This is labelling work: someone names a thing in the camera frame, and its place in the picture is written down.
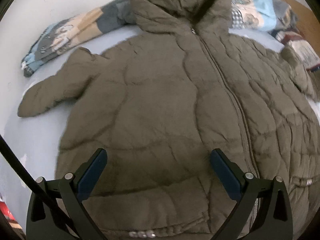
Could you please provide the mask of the red plastic bag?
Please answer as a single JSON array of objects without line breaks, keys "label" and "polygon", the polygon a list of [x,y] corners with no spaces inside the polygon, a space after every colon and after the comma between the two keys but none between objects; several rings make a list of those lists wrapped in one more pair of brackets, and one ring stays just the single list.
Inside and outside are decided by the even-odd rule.
[{"label": "red plastic bag", "polygon": [[15,221],[15,217],[13,216],[13,214],[11,213],[11,211],[9,210],[2,198],[0,199],[0,209],[7,220]]}]

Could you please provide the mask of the navy star pillow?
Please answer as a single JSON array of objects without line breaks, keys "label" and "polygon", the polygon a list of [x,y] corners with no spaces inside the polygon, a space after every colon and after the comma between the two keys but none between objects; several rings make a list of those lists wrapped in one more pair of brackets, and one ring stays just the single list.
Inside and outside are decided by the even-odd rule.
[{"label": "navy star pillow", "polygon": [[319,70],[319,56],[311,44],[294,29],[273,30],[271,35],[280,43],[289,46],[297,54],[304,68],[310,72]]}]

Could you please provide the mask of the wooden headboard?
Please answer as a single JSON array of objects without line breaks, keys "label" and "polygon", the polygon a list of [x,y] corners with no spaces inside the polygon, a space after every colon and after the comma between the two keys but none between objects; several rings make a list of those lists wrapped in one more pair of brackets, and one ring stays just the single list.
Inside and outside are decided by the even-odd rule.
[{"label": "wooden headboard", "polygon": [[297,15],[297,29],[312,46],[315,52],[319,55],[320,53],[320,25],[314,13],[297,2],[296,0],[282,0],[289,4],[293,12]]}]

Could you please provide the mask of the patchwork cartoon quilt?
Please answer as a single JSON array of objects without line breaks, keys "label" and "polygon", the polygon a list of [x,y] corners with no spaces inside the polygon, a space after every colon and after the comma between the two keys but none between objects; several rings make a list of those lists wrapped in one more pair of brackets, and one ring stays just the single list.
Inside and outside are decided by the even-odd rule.
[{"label": "patchwork cartoon quilt", "polygon": [[[296,29],[298,16],[282,0],[231,0],[231,29],[252,29],[271,34]],[[98,36],[134,25],[130,0],[114,0],[89,12],[49,25],[22,59],[24,77],[68,50]]]}]

